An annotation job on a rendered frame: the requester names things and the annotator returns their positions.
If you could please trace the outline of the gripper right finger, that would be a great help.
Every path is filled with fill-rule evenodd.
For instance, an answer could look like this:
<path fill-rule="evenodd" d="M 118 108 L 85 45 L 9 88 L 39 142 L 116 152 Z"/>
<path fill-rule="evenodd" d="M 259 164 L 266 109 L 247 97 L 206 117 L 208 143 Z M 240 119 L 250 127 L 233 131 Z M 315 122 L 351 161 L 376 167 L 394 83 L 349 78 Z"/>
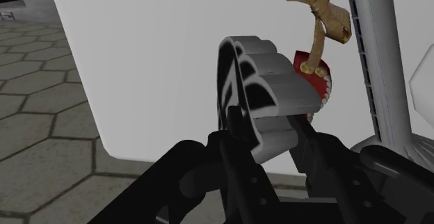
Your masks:
<path fill-rule="evenodd" d="M 303 115 L 287 120 L 309 197 L 334 198 L 344 224 L 434 224 L 434 173 L 381 145 L 354 152 Z"/>

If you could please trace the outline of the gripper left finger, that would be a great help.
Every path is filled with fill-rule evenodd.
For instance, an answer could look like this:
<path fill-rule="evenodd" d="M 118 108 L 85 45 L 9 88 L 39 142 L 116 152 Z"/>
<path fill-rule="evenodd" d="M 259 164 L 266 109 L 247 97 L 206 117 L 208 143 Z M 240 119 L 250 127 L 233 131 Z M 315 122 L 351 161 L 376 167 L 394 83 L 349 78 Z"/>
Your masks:
<path fill-rule="evenodd" d="M 154 224 L 163 207 L 169 224 L 180 224 L 215 190 L 224 195 L 223 224 L 279 224 L 280 201 L 247 147 L 241 109 L 230 106 L 228 118 L 206 145 L 177 143 L 88 224 Z"/>

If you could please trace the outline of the grey scalloped black-white patterned object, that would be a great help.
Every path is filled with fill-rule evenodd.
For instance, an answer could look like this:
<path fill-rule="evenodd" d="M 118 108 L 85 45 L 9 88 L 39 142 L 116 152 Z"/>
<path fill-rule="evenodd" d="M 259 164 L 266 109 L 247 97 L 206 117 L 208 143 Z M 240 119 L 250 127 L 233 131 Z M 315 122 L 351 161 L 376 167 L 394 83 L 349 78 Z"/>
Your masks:
<path fill-rule="evenodd" d="M 255 161 L 264 163 L 298 142 L 287 116 L 315 113 L 321 108 L 321 99 L 270 40 L 229 36 L 218 47 L 220 130 L 227 129 L 230 106 L 240 107 L 248 147 Z"/>

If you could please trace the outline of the white faceted object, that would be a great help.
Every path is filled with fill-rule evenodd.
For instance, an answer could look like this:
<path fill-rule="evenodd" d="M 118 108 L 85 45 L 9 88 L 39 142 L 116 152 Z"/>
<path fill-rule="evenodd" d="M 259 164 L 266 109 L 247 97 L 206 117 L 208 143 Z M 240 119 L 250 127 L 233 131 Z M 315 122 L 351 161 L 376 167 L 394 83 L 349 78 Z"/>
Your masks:
<path fill-rule="evenodd" d="M 434 43 L 419 62 L 409 84 L 415 111 L 434 127 Z"/>

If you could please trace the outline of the red toy jaw with teeth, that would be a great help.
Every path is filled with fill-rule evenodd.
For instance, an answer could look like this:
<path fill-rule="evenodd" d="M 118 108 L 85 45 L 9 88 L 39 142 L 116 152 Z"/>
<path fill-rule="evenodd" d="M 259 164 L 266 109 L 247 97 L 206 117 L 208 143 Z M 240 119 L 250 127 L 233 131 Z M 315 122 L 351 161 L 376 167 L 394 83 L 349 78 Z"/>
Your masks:
<path fill-rule="evenodd" d="M 296 73 L 301 75 L 315 88 L 321 98 L 320 109 L 322 109 L 330 99 L 330 94 L 332 90 L 332 78 L 330 68 L 323 60 L 320 60 L 319 66 L 314 70 L 314 72 L 312 74 L 306 74 L 302 72 L 301 65 L 305 61 L 307 61 L 308 57 L 309 54 L 307 52 L 296 51 L 294 55 L 293 66 Z"/>

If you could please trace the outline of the white tower fan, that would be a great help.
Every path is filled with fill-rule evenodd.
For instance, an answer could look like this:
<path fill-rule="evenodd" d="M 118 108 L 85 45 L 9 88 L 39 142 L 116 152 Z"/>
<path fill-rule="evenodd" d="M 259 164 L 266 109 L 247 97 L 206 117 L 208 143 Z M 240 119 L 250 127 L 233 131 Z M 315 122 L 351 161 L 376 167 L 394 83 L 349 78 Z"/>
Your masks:
<path fill-rule="evenodd" d="M 351 149 L 387 147 L 434 172 L 434 140 L 411 130 L 394 0 L 348 0 L 375 134 Z"/>

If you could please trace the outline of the tan ribbon bow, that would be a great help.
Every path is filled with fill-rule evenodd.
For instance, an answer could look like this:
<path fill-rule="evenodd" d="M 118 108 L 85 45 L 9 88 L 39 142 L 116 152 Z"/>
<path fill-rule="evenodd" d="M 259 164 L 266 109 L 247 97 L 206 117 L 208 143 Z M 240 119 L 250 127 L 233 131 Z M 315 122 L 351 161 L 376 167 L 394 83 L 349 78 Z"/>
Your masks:
<path fill-rule="evenodd" d="M 346 44 L 352 36 L 349 12 L 330 0 L 287 0 L 307 4 L 315 16 L 314 40 L 305 66 L 314 70 L 319 66 L 325 38 Z"/>

